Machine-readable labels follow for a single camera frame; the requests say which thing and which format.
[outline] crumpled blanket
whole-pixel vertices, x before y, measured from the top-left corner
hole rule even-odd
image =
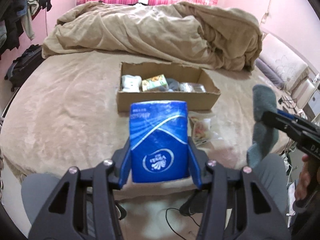
[[[122,50],[206,68],[253,70],[261,38],[257,19],[236,8],[189,2],[136,7],[91,1],[57,20],[44,40],[43,57]]]

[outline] plastic wrapper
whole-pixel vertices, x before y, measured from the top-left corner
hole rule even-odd
[[[122,91],[140,92],[141,80],[140,76],[123,75],[121,77]]]
[[[206,90],[202,84],[198,83],[180,83],[180,91],[183,92],[200,92],[205,93]]]
[[[215,118],[213,113],[199,114],[190,111],[188,117],[192,122],[191,138],[195,145],[200,145],[212,140],[223,140],[223,138],[214,131],[212,120]]]

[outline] cardboard box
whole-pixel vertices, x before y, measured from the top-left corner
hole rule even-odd
[[[173,78],[178,82],[191,82],[203,84],[206,92],[162,92],[146,91],[140,93],[123,92],[121,77],[123,75],[141,76],[142,80],[164,74],[166,78]],[[201,68],[182,65],[179,63],[143,62],[140,64],[121,63],[119,90],[117,92],[118,111],[130,110],[132,103],[153,100],[180,100],[188,103],[188,110],[210,110],[220,96],[220,90],[214,85],[209,75]]]

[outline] person's leg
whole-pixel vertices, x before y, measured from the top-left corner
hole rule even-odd
[[[30,174],[23,180],[22,202],[31,225],[58,182],[59,179],[52,175],[39,173]]]
[[[272,197],[281,214],[285,215],[288,194],[287,174],[283,159],[277,154],[268,154],[253,171]]]
[[[279,211],[285,214],[287,207],[287,178],[283,159],[277,154],[268,154],[255,168],[254,173],[268,191]],[[207,191],[195,191],[180,207],[182,215],[203,213]],[[232,196],[228,194],[228,208],[232,208]]]

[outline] blue tissue package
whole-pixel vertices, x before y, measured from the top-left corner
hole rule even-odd
[[[160,182],[189,176],[187,117],[184,101],[148,101],[131,105],[133,182]]]

